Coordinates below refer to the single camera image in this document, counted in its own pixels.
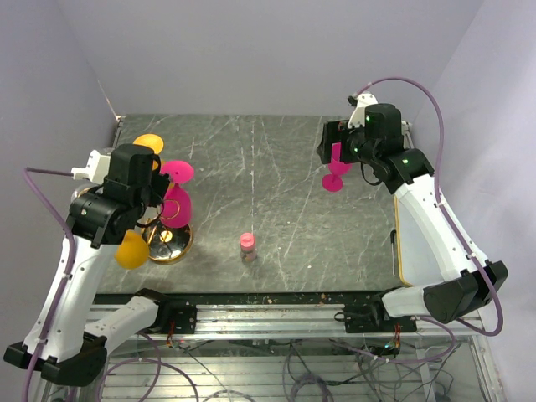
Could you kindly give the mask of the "pink wine glass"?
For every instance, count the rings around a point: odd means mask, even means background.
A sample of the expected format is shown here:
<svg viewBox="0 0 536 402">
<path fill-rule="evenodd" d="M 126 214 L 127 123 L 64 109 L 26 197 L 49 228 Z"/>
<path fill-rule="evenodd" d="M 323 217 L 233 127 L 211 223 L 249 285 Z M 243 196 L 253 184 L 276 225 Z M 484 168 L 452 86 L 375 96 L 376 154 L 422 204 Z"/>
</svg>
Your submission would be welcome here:
<svg viewBox="0 0 536 402">
<path fill-rule="evenodd" d="M 177 229 L 189 224 L 192 213 L 192 201 L 182 185 L 193 179 L 194 169 L 185 161 L 169 161 L 162 167 L 162 172 L 171 178 L 163 204 L 160 217 L 162 223 L 170 228 Z"/>
<path fill-rule="evenodd" d="M 327 165 L 329 174 L 322 178 L 322 186 L 330 193 L 336 193 L 343 188 L 343 176 L 347 174 L 352 165 L 344 163 L 341 158 L 341 143 L 332 145 L 331 161 Z"/>
</svg>

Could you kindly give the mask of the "yellow wine glass front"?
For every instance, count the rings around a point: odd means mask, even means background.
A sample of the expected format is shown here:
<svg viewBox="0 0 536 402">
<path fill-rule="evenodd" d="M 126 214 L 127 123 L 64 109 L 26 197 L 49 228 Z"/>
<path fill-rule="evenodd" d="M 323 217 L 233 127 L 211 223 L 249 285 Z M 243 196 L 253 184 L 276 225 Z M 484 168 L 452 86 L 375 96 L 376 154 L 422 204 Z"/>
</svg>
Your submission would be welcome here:
<svg viewBox="0 0 536 402">
<path fill-rule="evenodd" d="M 115 253 L 117 264 L 127 270 L 134 270 L 149 258 L 149 247 L 135 230 L 128 230 Z"/>
</svg>

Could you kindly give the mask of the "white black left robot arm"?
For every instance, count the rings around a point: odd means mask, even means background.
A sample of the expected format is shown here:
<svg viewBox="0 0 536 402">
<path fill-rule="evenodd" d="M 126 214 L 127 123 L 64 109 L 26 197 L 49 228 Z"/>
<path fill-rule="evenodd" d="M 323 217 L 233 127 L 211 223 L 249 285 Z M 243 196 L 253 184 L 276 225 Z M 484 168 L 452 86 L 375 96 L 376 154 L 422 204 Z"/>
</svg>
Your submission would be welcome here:
<svg viewBox="0 0 536 402">
<path fill-rule="evenodd" d="M 65 237 L 49 294 L 26 338 L 7 347 L 5 362 L 39 371 L 56 385 L 85 387 L 131 335 L 169 326 L 164 296 L 147 289 L 107 317 L 86 321 L 125 235 L 139 226 L 147 208 L 163 201 L 170 179 L 159 168 L 151 148 L 124 144 L 106 154 L 92 152 L 86 167 L 73 171 L 76 180 L 90 180 L 94 187 L 75 198 L 60 220 Z"/>
</svg>

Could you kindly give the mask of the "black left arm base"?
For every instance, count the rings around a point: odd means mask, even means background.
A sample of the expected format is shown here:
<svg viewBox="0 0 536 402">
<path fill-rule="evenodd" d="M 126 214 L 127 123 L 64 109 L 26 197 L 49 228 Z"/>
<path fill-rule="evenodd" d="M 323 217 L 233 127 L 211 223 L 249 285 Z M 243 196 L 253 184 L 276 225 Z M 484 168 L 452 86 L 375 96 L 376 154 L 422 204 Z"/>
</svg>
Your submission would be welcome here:
<svg viewBox="0 0 536 402">
<path fill-rule="evenodd" d="M 149 332 L 161 334 L 194 334 L 197 325 L 197 307 L 181 298 L 165 297 L 157 301 L 155 322 Z"/>
</svg>

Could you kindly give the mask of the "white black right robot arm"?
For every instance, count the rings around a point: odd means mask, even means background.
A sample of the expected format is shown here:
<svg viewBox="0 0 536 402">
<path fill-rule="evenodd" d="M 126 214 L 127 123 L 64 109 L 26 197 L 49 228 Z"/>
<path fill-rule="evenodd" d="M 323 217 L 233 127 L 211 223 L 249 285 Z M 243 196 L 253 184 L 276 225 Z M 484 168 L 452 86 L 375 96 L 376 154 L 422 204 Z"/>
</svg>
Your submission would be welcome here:
<svg viewBox="0 0 536 402">
<path fill-rule="evenodd" d="M 490 261 L 461 227 L 436 189 L 425 154 L 405 146 L 403 121 L 393 105 L 358 96 L 347 120 L 328 121 L 317 154 L 324 164 L 371 167 L 376 184 L 394 197 L 398 272 L 403 286 L 384 291 L 369 311 L 384 332 L 399 317 L 428 316 L 441 323 L 492 302 L 508 277 L 503 262 Z"/>
</svg>

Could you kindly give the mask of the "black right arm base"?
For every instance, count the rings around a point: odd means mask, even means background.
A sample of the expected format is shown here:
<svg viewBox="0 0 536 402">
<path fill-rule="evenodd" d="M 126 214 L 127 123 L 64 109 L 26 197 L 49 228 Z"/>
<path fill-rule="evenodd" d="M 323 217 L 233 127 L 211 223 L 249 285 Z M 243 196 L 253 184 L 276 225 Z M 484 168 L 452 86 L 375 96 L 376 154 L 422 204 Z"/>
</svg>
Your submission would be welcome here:
<svg viewBox="0 0 536 402">
<path fill-rule="evenodd" d="M 417 326 L 409 316 L 391 317 L 379 307 L 345 306 L 333 316 L 336 322 L 342 322 L 346 333 L 402 333 L 416 332 Z"/>
</svg>

